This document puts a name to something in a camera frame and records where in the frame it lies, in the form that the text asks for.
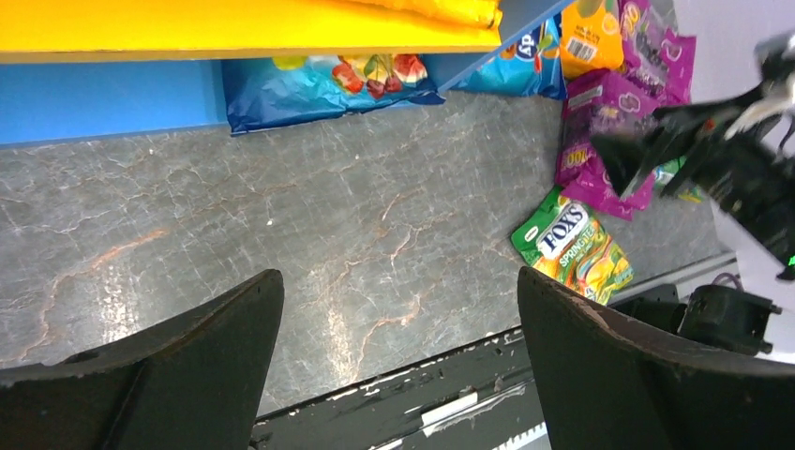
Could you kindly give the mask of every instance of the barcode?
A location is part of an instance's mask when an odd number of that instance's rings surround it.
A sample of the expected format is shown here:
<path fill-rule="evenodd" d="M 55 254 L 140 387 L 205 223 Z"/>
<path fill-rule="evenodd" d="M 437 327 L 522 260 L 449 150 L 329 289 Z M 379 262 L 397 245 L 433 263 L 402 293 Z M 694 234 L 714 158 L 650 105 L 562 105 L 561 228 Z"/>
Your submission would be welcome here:
<path fill-rule="evenodd" d="M 571 53 L 576 59 L 590 63 L 594 56 L 596 56 L 596 47 L 583 42 L 576 37 L 569 38 L 569 43 L 566 50 Z"/>

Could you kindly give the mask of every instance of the pink candy bag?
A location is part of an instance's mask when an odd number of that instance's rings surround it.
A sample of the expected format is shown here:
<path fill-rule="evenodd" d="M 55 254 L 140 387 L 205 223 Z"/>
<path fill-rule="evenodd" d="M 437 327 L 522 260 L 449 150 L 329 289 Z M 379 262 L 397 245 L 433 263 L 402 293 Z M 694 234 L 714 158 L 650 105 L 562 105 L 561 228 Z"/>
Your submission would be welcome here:
<path fill-rule="evenodd" d="M 689 103 L 696 37 L 677 35 L 650 0 L 621 0 L 620 6 L 627 80 L 662 105 Z"/>
<path fill-rule="evenodd" d="M 601 158 L 591 147 L 594 133 L 637 134 L 654 125 L 650 114 L 660 104 L 618 72 L 594 70 L 569 83 L 563 104 L 562 151 L 558 155 L 555 183 L 562 195 L 588 204 L 597 211 L 626 220 L 644 210 L 652 200 L 653 175 L 622 201 L 608 181 Z"/>

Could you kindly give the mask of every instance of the packaging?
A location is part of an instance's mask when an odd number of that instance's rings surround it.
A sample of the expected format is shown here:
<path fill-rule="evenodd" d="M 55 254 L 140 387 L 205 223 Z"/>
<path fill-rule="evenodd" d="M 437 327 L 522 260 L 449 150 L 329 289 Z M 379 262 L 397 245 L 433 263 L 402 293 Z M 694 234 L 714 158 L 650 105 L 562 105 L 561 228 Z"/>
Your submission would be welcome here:
<path fill-rule="evenodd" d="M 476 28 L 496 29 L 503 19 L 499 0 L 348 0 L 398 11 L 412 11 L 430 19 Z"/>
<path fill-rule="evenodd" d="M 221 71 L 232 134 L 400 102 L 444 102 L 415 54 L 232 59 L 221 62 Z"/>
<path fill-rule="evenodd" d="M 654 126 L 650 114 L 659 106 L 642 89 L 609 70 L 595 70 L 568 85 L 563 104 L 562 151 L 558 155 L 555 183 L 563 195 L 597 211 L 631 220 L 652 200 L 654 177 L 626 200 L 619 199 L 609 183 L 605 166 L 591 146 L 594 133 L 641 134 Z"/>
<path fill-rule="evenodd" d="M 654 187 L 664 188 L 667 186 L 668 182 L 673 179 L 673 176 L 682 168 L 686 160 L 686 157 L 679 157 L 654 169 Z M 682 200 L 694 203 L 701 203 L 704 201 L 704 194 L 698 186 L 685 188 L 678 196 Z"/>
<path fill-rule="evenodd" d="M 623 63 L 618 0 L 575 0 L 562 14 L 563 76 L 574 79 Z"/>
<path fill-rule="evenodd" d="M 532 268 L 601 305 L 633 276 L 623 250 L 583 203 L 555 187 L 511 235 Z"/>
<path fill-rule="evenodd" d="M 629 81 L 663 105 L 690 102 L 696 37 L 679 36 L 650 0 L 621 0 L 624 65 Z"/>
<path fill-rule="evenodd" d="M 546 20 L 485 63 L 454 89 L 512 97 L 536 94 L 563 100 L 566 86 L 561 68 L 561 16 Z"/>

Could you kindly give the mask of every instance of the green candy bag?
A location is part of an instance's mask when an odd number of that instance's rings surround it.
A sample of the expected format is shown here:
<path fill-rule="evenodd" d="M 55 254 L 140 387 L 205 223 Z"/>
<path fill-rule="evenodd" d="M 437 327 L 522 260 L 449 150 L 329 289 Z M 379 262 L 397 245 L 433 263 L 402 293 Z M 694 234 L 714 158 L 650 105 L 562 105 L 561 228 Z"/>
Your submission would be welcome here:
<path fill-rule="evenodd" d="M 527 264 L 601 305 L 633 276 L 623 250 L 592 210 L 555 187 L 511 235 Z"/>
<path fill-rule="evenodd" d="M 673 175 L 677 174 L 679 169 L 682 168 L 685 160 L 686 157 L 672 159 L 671 161 L 654 169 L 654 187 L 664 188 L 667 186 L 670 180 L 673 178 Z M 692 186 L 684 189 L 678 194 L 678 197 L 682 200 L 687 200 L 694 203 L 701 203 L 704 201 L 704 194 L 701 192 L 701 189 L 698 188 L 698 186 Z"/>

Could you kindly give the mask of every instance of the candy bag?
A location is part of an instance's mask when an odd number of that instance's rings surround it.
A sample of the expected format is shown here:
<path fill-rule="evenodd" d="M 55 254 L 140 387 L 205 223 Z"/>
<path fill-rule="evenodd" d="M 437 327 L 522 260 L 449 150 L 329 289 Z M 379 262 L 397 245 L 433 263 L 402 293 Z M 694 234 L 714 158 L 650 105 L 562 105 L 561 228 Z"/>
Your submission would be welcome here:
<path fill-rule="evenodd" d="M 632 219 L 652 200 L 653 176 L 626 200 L 619 199 L 608 181 L 602 159 L 591 146 L 594 133 L 639 134 L 654 125 L 651 114 L 658 103 L 609 70 L 595 70 L 568 85 L 563 104 L 563 142 L 555 183 L 563 195 L 612 216 Z"/>
<path fill-rule="evenodd" d="M 500 52 L 453 89 L 515 97 L 540 94 L 563 100 L 566 85 L 561 70 L 560 42 L 559 14 Z"/>
<path fill-rule="evenodd" d="M 476 28 L 500 26 L 499 0 L 348 0 L 398 11 L 413 11 L 430 19 Z"/>
<path fill-rule="evenodd" d="M 618 0 L 575 0 L 563 10 L 563 76 L 574 79 L 623 63 Z"/>
<path fill-rule="evenodd" d="M 221 62 L 221 71 L 232 134 L 399 102 L 444 102 L 415 54 L 232 59 Z"/>
<path fill-rule="evenodd" d="M 588 206 L 567 199 L 559 187 L 511 242 L 530 267 L 601 305 L 632 280 L 623 250 Z"/>
<path fill-rule="evenodd" d="M 690 102 L 696 37 L 677 35 L 650 0 L 621 0 L 622 72 L 662 105 Z"/>
<path fill-rule="evenodd" d="M 673 179 L 673 176 L 682 168 L 687 157 L 673 159 L 654 169 L 654 187 L 664 188 Z M 701 203 L 704 201 L 704 194 L 698 186 L 691 186 L 683 189 L 678 197 L 689 202 Z"/>

